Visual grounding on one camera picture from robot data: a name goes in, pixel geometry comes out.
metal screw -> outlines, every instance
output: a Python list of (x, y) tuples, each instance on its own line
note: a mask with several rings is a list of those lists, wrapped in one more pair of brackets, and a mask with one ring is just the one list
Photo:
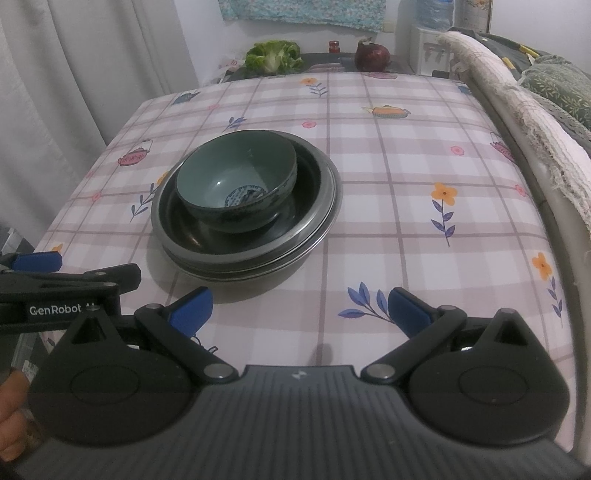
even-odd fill
[(223, 379), (228, 378), (234, 373), (234, 369), (228, 364), (209, 364), (203, 369), (203, 372), (210, 378)]
[(366, 371), (370, 377), (379, 378), (380, 380), (392, 378), (396, 373), (396, 369), (387, 364), (373, 364), (367, 367)]

wall outlet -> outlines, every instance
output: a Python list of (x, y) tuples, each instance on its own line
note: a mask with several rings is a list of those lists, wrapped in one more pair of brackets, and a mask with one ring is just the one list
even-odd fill
[(394, 22), (384, 22), (382, 24), (382, 31), (387, 33), (394, 33), (396, 29), (396, 24)]

white curtain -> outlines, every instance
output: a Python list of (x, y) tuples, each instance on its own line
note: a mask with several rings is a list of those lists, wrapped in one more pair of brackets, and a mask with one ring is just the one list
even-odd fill
[(0, 223), (35, 245), (150, 98), (197, 79), (173, 0), (0, 0)]

green ceramic bowl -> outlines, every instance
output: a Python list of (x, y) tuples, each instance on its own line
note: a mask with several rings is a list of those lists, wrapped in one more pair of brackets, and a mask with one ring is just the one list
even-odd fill
[(296, 151), (266, 130), (241, 130), (201, 145), (181, 165), (177, 193), (189, 212), (222, 232), (273, 221), (297, 177)]

gray ribbed panel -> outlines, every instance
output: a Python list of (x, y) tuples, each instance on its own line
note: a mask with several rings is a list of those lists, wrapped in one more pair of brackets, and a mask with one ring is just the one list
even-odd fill
[(488, 450), (444, 438), (397, 390), (365, 384), (351, 367), (249, 367), (238, 382), (207, 387), (156, 437), (117, 449), (51, 440), (18, 471), (25, 480), (571, 480), (583, 467), (547, 441)]

